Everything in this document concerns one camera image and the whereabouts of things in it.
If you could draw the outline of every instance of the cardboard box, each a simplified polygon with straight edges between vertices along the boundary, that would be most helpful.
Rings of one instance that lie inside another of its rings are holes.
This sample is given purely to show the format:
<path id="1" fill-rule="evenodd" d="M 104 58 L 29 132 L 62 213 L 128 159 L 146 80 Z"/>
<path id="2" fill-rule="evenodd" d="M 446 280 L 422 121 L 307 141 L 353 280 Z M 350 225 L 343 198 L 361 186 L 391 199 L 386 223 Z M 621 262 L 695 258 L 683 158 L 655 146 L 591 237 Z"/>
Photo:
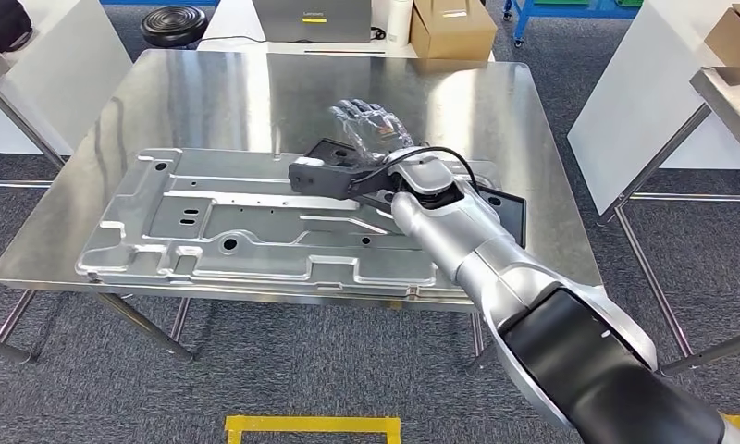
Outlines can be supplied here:
<path id="1" fill-rule="evenodd" d="M 728 67 L 740 67 L 740 5 L 733 5 L 705 38 L 705 44 Z"/>
<path id="2" fill-rule="evenodd" d="M 479 0 L 413 0 L 411 45 L 422 58 L 487 61 L 497 30 Z"/>

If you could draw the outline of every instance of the table leg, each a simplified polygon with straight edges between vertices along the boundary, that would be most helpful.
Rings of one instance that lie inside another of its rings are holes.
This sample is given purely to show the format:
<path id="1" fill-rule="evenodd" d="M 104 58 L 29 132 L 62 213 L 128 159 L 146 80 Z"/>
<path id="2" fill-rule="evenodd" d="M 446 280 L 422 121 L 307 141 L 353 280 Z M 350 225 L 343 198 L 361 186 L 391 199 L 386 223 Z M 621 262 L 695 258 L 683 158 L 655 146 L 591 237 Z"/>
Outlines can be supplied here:
<path id="1" fill-rule="evenodd" d="M 29 351 L 19 350 L 3 342 L 0 342 L 0 356 L 4 356 L 17 364 L 25 364 L 32 361 L 32 353 Z"/>
<path id="2" fill-rule="evenodd" d="M 661 289 L 659 280 L 656 279 L 656 275 L 653 273 L 653 268 L 651 268 L 645 253 L 642 251 L 642 246 L 640 246 L 639 241 L 637 240 L 637 236 L 632 229 L 632 224 L 626 217 L 626 213 L 623 212 L 623 207 L 619 206 L 615 208 L 615 214 L 618 217 L 618 221 L 621 223 L 623 234 L 626 236 L 626 239 L 629 240 L 629 244 L 632 246 L 632 252 L 635 254 L 635 258 L 639 263 L 640 268 L 642 268 L 642 272 L 645 274 L 645 279 L 647 280 L 651 291 L 653 291 L 653 296 L 656 298 L 656 302 L 659 303 L 661 313 L 664 315 L 664 321 L 675 336 L 675 341 L 678 343 L 678 348 L 681 349 L 681 354 L 684 357 L 690 356 L 692 354 L 691 346 L 689 345 L 688 340 L 686 340 L 683 329 L 680 324 L 678 324 L 678 319 L 675 317 L 675 313 L 672 312 L 670 302 L 667 301 L 667 297 L 664 296 L 664 290 Z"/>
<path id="3" fill-rule="evenodd" d="M 177 317 L 174 318 L 174 325 L 171 327 L 171 338 L 176 342 L 179 342 L 179 337 L 182 336 L 182 328 L 185 327 L 185 316 L 188 315 L 188 308 L 190 306 L 191 298 L 182 298 L 179 300 Z"/>
<path id="4" fill-rule="evenodd" d="M 468 376 L 476 376 L 479 370 L 485 368 L 490 361 L 496 356 L 495 344 L 490 344 L 485 347 L 474 360 L 468 364 L 468 368 L 465 369 L 465 373 Z"/>
<path id="5" fill-rule="evenodd" d="M 714 345 L 707 350 L 695 353 L 674 363 L 669 363 L 661 368 L 665 376 L 675 376 L 685 370 L 697 368 L 712 363 L 731 354 L 740 352 L 740 336 L 728 339 L 721 344 Z"/>
<path id="6" fill-rule="evenodd" d="M 21 132 L 30 139 L 38 150 L 43 153 L 46 158 L 56 165 L 58 168 L 65 166 L 65 160 L 56 152 L 56 150 L 48 145 L 38 132 L 32 128 L 28 123 L 27 119 L 22 117 L 16 110 L 16 107 L 9 103 L 3 94 L 0 93 L 0 110 L 16 125 Z"/>
<path id="7" fill-rule="evenodd" d="M 474 356 L 479 356 L 485 348 L 482 338 L 482 316 L 479 313 L 471 313 L 471 331 L 474 333 Z"/>
<path id="8" fill-rule="evenodd" d="M 16 302 L 16 306 L 13 307 L 13 311 L 10 312 L 5 323 L 0 327 L 0 342 L 6 342 L 10 337 L 10 334 L 13 333 L 13 330 L 16 328 L 16 324 L 19 323 L 19 319 L 21 319 L 21 316 L 27 311 L 27 307 L 30 306 L 30 302 L 32 302 L 32 298 L 35 297 L 37 292 L 37 290 L 24 290 L 24 292 L 21 293 L 21 298 Z"/>
<path id="9" fill-rule="evenodd" d="M 612 202 L 610 207 L 598 217 L 598 224 L 604 226 L 609 223 L 615 217 L 615 209 L 624 206 L 632 195 L 639 191 L 640 187 L 643 186 L 646 180 L 648 180 L 648 178 L 650 178 L 650 176 L 656 172 L 659 167 L 661 167 L 661 164 L 663 164 L 664 161 L 666 161 L 670 155 L 674 153 L 679 146 L 681 146 L 688 136 L 690 136 L 691 133 L 693 133 L 694 130 L 696 130 L 697 127 L 705 121 L 708 116 L 710 116 L 710 113 L 711 111 L 708 105 L 700 105 L 699 108 L 697 108 L 697 111 L 695 111 L 694 114 L 684 122 L 681 128 L 679 128 L 673 136 L 664 143 L 664 146 L 661 147 L 659 152 L 650 159 L 650 162 L 642 168 L 642 171 L 640 171 L 639 174 L 629 182 L 629 185 L 626 186 L 621 195 L 619 195 L 615 201 Z"/>
<path id="10" fill-rule="evenodd" d="M 193 355 L 189 351 L 185 350 L 178 342 L 169 337 L 163 330 L 153 324 L 152 321 L 136 311 L 135 308 L 131 307 L 116 294 L 97 293 L 97 297 L 100 302 L 108 305 L 112 310 L 128 320 L 134 327 L 138 328 L 142 333 L 152 338 L 169 352 L 176 354 L 179 358 L 186 361 L 193 359 Z"/>

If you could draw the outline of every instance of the stamped sheet metal part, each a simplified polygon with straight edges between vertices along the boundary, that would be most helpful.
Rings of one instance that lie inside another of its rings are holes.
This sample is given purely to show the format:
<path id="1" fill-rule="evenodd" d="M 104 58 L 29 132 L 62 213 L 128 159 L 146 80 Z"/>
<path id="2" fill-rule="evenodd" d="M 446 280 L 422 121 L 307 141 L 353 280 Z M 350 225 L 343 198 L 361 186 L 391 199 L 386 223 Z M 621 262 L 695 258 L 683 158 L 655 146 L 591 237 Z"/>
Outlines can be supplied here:
<path id="1" fill-rule="evenodd" d="M 149 149 L 130 165 L 77 272 L 117 284 L 437 297 L 453 286 L 388 214 L 290 190 L 296 154 Z M 461 168 L 448 162 L 449 167 Z M 498 183 L 491 162 L 472 169 Z"/>

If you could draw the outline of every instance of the silver robot arm segment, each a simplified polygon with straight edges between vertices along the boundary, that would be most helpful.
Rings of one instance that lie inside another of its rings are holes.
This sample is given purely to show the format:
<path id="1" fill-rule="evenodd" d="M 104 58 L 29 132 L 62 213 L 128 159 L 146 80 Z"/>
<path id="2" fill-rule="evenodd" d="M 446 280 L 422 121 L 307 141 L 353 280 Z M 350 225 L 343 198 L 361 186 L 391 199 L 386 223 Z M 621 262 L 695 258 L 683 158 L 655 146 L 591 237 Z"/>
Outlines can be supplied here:
<path id="1" fill-rule="evenodd" d="M 602 288 L 541 264 L 439 164 L 430 155 L 389 170 L 414 191 L 394 195 L 394 220 L 464 289 L 504 369 L 551 423 L 575 427 L 588 444 L 740 443 L 715 409 L 654 375 L 653 342 Z M 462 199 L 423 207 L 423 195 L 452 182 Z"/>

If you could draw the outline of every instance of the blue cart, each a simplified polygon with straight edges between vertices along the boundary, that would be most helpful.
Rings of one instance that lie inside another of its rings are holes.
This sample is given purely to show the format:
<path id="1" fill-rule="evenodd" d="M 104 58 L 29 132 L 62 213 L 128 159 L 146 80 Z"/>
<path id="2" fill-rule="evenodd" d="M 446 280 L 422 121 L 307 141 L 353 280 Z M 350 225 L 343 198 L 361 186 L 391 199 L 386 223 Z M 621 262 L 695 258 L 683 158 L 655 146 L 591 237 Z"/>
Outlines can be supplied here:
<path id="1" fill-rule="evenodd" d="M 515 48 L 523 45 L 523 31 L 532 17 L 633 19 L 639 10 L 636 6 L 618 6 L 615 0 L 590 0 L 588 5 L 537 5 L 534 0 L 506 0 L 503 6 L 504 21 L 512 19 L 513 6 L 519 18 L 512 34 Z"/>

